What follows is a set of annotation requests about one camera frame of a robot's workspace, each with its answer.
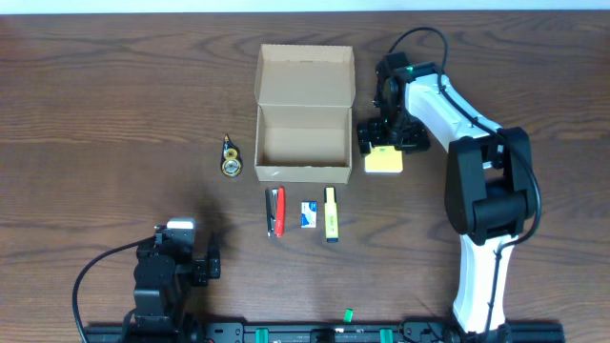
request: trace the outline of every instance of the blue and white box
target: blue and white box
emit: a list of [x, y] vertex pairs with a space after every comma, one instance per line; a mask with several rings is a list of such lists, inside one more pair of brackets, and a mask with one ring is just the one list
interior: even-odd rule
[[303, 201], [301, 203], [301, 228], [315, 228], [317, 216], [317, 203], [315, 201]]

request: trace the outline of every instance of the yellow marker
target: yellow marker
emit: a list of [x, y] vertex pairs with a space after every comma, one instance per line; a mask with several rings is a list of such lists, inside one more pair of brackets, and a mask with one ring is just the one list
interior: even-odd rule
[[326, 222], [326, 241], [336, 243], [339, 241], [339, 218], [336, 215], [335, 187], [324, 190], [324, 219]]
[[364, 157], [365, 172], [402, 172], [402, 151], [392, 146], [371, 148]]

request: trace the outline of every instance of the white wall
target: white wall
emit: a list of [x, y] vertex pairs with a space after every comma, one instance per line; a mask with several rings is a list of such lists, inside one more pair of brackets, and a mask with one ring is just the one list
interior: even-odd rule
[[0, 0], [1, 14], [601, 9], [610, 0]]

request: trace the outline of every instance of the yellow highlighter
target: yellow highlighter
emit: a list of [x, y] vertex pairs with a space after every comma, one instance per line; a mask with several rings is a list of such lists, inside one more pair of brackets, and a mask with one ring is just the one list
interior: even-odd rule
[[335, 187], [324, 190], [324, 219], [326, 222], [326, 241], [336, 243], [339, 241], [339, 218], [336, 215]]

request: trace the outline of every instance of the wooden table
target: wooden table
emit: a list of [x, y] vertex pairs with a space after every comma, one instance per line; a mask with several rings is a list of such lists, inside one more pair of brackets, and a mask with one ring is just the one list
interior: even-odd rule
[[[404, 159], [398, 176], [354, 170], [337, 185], [341, 241], [299, 227], [323, 185], [286, 184], [287, 233], [266, 234], [253, 169], [260, 44], [354, 46], [354, 125], [371, 106], [374, 66], [402, 31], [443, 29], [459, 92], [530, 134], [542, 189], [539, 233], [513, 252], [509, 318], [560, 320], [571, 341], [610, 337], [610, 13], [398, 12], [142, 14], [0, 18], [0, 341], [78, 341], [71, 288], [94, 256], [172, 216], [215, 230], [222, 278], [192, 308], [249, 321], [355, 321], [445, 315], [458, 289], [459, 239], [443, 207], [445, 153]], [[401, 43], [414, 61], [440, 42]], [[219, 171], [228, 132], [243, 173]], [[87, 323], [133, 307], [134, 251], [94, 267]]]

